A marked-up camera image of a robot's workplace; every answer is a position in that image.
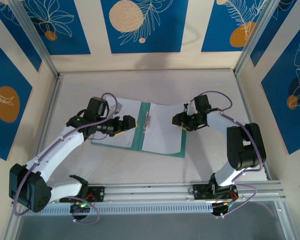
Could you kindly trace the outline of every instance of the white paper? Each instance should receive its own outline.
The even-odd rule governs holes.
[[[112,106],[115,104],[115,100],[112,97],[106,97],[106,100],[108,101],[109,106]],[[120,119],[123,119],[124,115],[130,115],[133,117],[136,121],[138,120],[139,112],[140,112],[140,106],[141,101],[135,101],[135,100],[129,100],[129,99],[122,99],[117,98],[118,103],[122,105],[121,111],[116,114],[116,117],[120,117]],[[111,146],[117,146],[117,147],[124,147],[124,148],[131,148],[132,142],[134,140],[136,128],[130,129],[124,133],[121,133],[118,136],[107,136],[102,134],[101,132],[96,132],[93,135],[93,143],[96,144],[105,144],[105,145],[111,145]]]
[[[184,105],[151,104],[150,124],[146,128],[142,150],[159,154],[181,151],[182,127],[172,125],[172,118],[184,110]]]

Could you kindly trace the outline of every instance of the metal binder clip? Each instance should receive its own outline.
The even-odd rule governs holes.
[[[115,111],[115,115],[116,115],[116,114],[120,113],[120,111],[122,109],[122,104],[118,102],[117,105],[109,106],[109,113],[107,115],[109,116],[110,114],[112,114],[114,112],[115,108],[116,108],[116,111]]]
[[[150,125],[150,119],[151,119],[151,116],[149,115],[149,112],[147,111],[146,115],[145,115],[145,122],[143,125],[143,133],[144,134],[146,133],[147,127],[149,127],[149,125]]]

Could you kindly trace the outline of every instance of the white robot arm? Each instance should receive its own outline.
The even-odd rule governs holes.
[[[71,175],[67,182],[47,185],[47,182],[59,164],[76,147],[81,145],[95,132],[110,137],[136,127],[136,120],[130,116],[112,117],[117,114],[120,104],[109,107],[105,99],[92,97],[86,109],[70,118],[61,134],[41,153],[28,161],[24,166],[15,164],[9,174],[9,196],[28,209],[37,213],[48,202],[67,196],[86,198],[89,191],[88,182],[78,176]],[[109,117],[102,117],[107,109]]]
[[[260,171],[266,160],[259,126],[256,123],[243,125],[225,115],[223,110],[212,108],[207,95],[199,95],[186,103],[184,112],[175,115],[172,124],[190,132],[212,127],[226,136],[227,162],[212,174],[208,184],[193,185],[196,200],[235,201],[238,198],[235,181],[245,172]]]

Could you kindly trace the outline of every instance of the white vent strip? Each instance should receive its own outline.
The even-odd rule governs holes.
[[[129,214],[182,214],[182,213],[211,213],[212,204],[200,203],[167,203],[167,204],[96,204],[101,215]],[[70,214],[70,205],[48,205],[42,211],[28,212],[26,216],[64,216]],[[94,209],[89,215],[96,215]],[[87,212],[76,213],[87,215]]]

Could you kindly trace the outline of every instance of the purple cable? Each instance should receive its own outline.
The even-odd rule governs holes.
[[[245,200],[243,203],[241,203],[239,206],[237,206],[235,209],[228,211],[227,213],[221,215],[221,216],[217,216],[216,218],[224,218],[225,216],[231,214],[232,212],[234,212],[235,210],[241,208],[243,205],[245,205],[247,202],[249,202],[252,198],[254,198],[258,192],[258,190],[254,187],[254,186],[249,186],[249,185],[244,185],[244,184],[239,184],[239,183],[235,183],[236,186],[241,186],[241,187],[246,187],[246,188],[251,188],[254,189],[254,193],[252,194],[251,197],[249,197],[247,200]]]
[[[20,195],[20,192],[21,192],[21,189],[23,187],[23,185],[25,184],[29,174],[36,168],[36,166],[38,166],[40,164],[40,162],[42,161],[42,159],[47,156],[48,153],[50,153],[52,151],[52,149],[54,149],[63,139],[65,139],[66,137],[68,137],[69,135],[73,134],[74,132],[77,132],[78,130],[80,129],[84,129],[84,128],[87,128],[87,127],[91,127],[91,126],[94,126],[94,125],[98,125],[98,124],[102,124],[106,121],[108,121],[109,119],[111,119],[117,112],[117,108],[118,108],[118,101],[117,101],[117,98],[110,92],[106,92],[104,94],[102,94],[101,98],[103,98],[105,95],[110,95],[111,97],[113,97],[114,101],[115,101],[115,107],[114,107],[114,111],[108,116],[106,117],[105,119],[101,120],[101,121],[97,121],[97,122],[93,122],[93,123],[89,123],[89,124],[86,124],[86,125],[83,125],[83,126],[79,126],[73,130],[71,130],[70,132],[68,132],[67,134],[65,134],[64,136],[62,136],[62,139],[59,138],[54,144],[52,144],[48,149],[47,151],[45,151],[41,157],[38,158],[38,163],[34,163],[32,165],[32,167],[30,167],[30,169],[28,170],[28,172],[24,175],[23,179],[21,180],[20,184],[19,184],[19,187],[17,188],[16,190],[16,193],[15,193],[15,196],[14,196],[14,201],[13,201],[13,208],[12,208],[12,211],[13,213],[20,217],[22,215],[24,215],[25,213],[27,213],[29,211],[29,209],[27,209],[26,211],[22,212],[22,213],[19,213],[17,212],[17,202],[18,202],[18,198],[19,198],[19,195]],[[82,202],[87,202],[85,201],[84,199],[82,198],[79,198],[77,197],[77,200],[80,200]]]
[[[223,113],[224,111],[226,111],[226,110],[232,108],[232,106],[233,106],[233,102],[232,102],[232,100],[230,99],[230,97],[228,97],[226,94],[224,94],[224,93],[222,93],[222,92],[220,92],[220,91],[214,91],[214,90],[204,91],[204,92],[200,93],[198,96],[201,96],[201,95],[203,95],[203,94],[208,94],[208,93],[216,93],[216,94],[220,94],[220,95],[226,97],[226,98],[229,100],[230,106],[229,106],[229,107],[226,107],[226,108],[224,108],[224,109],[221,110],[221,116],[223,116],[224,118],[226,118],[226,119],[228,119],[228,120],[234,122],[235,124],[237,124],[238,126],[240,126],[240,127],[244,130],[244,132],[247,134],[247,136],[248,136],[248,138],[249,138],[249,140],[250,140],[250,142],[251,142],[251,144],[252,144],[252,146],[253,146],[253,148],[254,148],[254,150],[255,150],[255,153],[256,153],[257,158],[258,158],[258,161],[259,161],[259,166],[260,166],[259,169],[248,169],[248,170],[243,170],[243,171],[240,172],[236,177],[233,178],[233,180],[232,180],[233,184],[235,184],[236,186],[242,186],[242,187],[247,187],[247,188],[254,189],[254,193],[252,194],[251,197],[249,197],[246,201],[244,201],[243,203],[241,203],[239,206],[237,206],[237,207],[236,207],[235,209],[233,209],[232,211],[229,211],[229,212],[223,214],[222,216],[218,216],[218,217],[217,217],[217,218],[224,218],[225,216],[227,216],[228,214],[232,213],[233,211],[235,211],[235,210],[241,208],[243,205],[245,205],[247,202],[249,202],[253,197],[255,197],[255,195],[256,195],[257,192],[258,192],[257,189],[256,189],[255,187],[249,186],[249,185],[244,185],[244,184],[235,183],[235,181],[236,181],[238,178],[240,178],[244,173],[247,173],[247,172],[260,172],[260,171],[262,171],[262,169],[263,169],[263,163],[262,163],[261,155],[260,155],[260,152],[259,152],[259,150],[258,150],[258,148],[257,148],[257,145],[256,145],[256,143],[255,143],[253,137],[251,136],[251,134],[250,134],[249,131],[247,130],[247,128],[246,128],[244,125],[242,125],[240,122],[235,121],[232,117],[229,117],[229,116],[227,116],[227,115],[225,115],[225,114]]]
[[[79,223],[79,224],[83,224],[83,225],[93,225],[93,224],[96,224],[97,222],[99,222],[99,219],[100,219],[100,212],[98,210],[97,207],[95,207],[94,204],[92,204],[91,202],[88,202],[87,200],[83,199],[83,198],[80,198],[80,197],[76,197],[76,196],[66,196],[67,199],[74,199],[74,200],[78,200],[78,201],[81,201],[81,202],[84,202],[86,204],[88,204],[91,208],[93,208],[97,214],[97,217],[96,217],[96,220],[95,221],[92,221],[92,222],[84,222],[84,221],[80,221],[80,220],[77,220],[75,219],[75,211],[73,211],[71,217],[72,219],[76,222],[76,223]]]
[[[269,213],[273,218],[275,217],[274,212],[273,212],[267,205],[265,205],[263,202],[261,202],[261,201],[255,201],[255,202],[253,202],[253,203],[256,203],[256,204],[261,205],[262,207],[264,207],[264,208],[268,211],[268,213]]]
[[[201,95],[203,95],[203,94],[208,94],[208,93],[220,94],[220,95],[226,97],[226,99],[229,100],[230,106],[228,106],[228,107],[222,109],[222,111],[226,111],[226,110],[232,108],[232,106],[233,106],[232,100],[230,99],[230,97],[228,97],[227,95],[225,95],[223,92],[210,90],[210,91],[204,91],[204,92],[200,93],[198,96],[201,96]]]

